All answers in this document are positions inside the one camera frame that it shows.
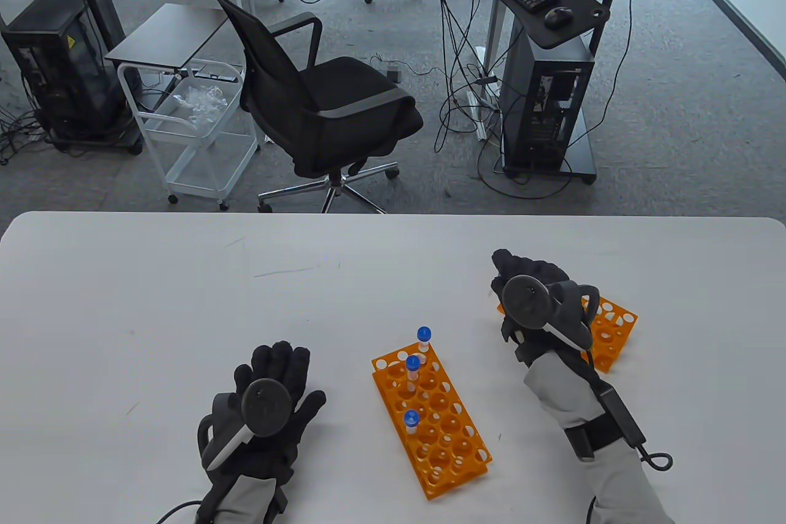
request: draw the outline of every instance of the white desk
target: white desk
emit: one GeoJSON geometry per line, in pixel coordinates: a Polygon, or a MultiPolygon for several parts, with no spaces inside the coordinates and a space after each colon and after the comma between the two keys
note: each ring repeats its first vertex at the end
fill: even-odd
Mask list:
{"type": "Polygon", "coordinates": [[[776,221],[231,213],[28,213],[3,235],[5,520],[149,524],[200,499],[197,423],[256,345],[288,338],[328,403],[276,522],[583,522],[575,456],[500,336],[500,246],[639,314],[610,379],[648,448],[674,454],[647,470],[674,521],[782,521],[776,221]],[[422,324],[494,457],[430,503],[370,364],[422,324]]]}

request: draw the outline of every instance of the blue cap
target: blue cap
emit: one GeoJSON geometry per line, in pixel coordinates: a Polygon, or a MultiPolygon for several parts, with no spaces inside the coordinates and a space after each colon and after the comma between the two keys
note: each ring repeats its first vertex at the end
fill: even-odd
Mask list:
{"type": "Polygon", "coordinates": [[[410,409],[409,412],[404,414],[404,423],[407,424],[410,428],[413,426],[418,425],[421,422],[421,415],[415,411],[415,409],[410,409]]]}
{"type": "Polygon", "coordinates": [[[421,368],[421,359],[418,356],[412,355],[407,358],[407,370],[420,370],[421,368]]]}
{"type": "Polygon", "coordinates": [[[418,330],[418,339],[421,342],[428,342],[431,338],[432,338],[432,331],[426,326],[423,326],[418,330]]]}

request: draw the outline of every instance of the chair wheel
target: chair wheel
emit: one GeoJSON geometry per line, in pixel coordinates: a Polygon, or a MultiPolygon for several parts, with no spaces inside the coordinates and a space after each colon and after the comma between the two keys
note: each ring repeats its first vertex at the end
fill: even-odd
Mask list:
{"type": "Polygon", "coordinates": [[[140,137],[134,142],[134,145],[126,148],[126,151],[131,155],[139,155],[142,152],[142,148],[145,147],[144,140],[140,137]]]}

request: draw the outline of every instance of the plastic bag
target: plastic bag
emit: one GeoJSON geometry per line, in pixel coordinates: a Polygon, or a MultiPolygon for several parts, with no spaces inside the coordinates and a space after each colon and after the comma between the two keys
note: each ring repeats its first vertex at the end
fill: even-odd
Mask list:
{"type": "Polygon", "coordinates": [[[200,131],[209,131],[228,104],[218,86],[189,86],[185,95],[175,94],[174,99],[193,112],[189,120],[200,131]]]}

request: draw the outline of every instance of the computer mouse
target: computer mouse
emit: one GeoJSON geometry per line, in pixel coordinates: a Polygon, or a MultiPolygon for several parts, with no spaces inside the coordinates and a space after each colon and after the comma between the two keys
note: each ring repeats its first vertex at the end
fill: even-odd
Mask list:
{"type": "Polygon", "coordinates": [[[557,6],[548,11],[543,17],[543,24],[547,29],[561,29],[564,25],[573,22],[573,10],[564,6],[557,6]]]}

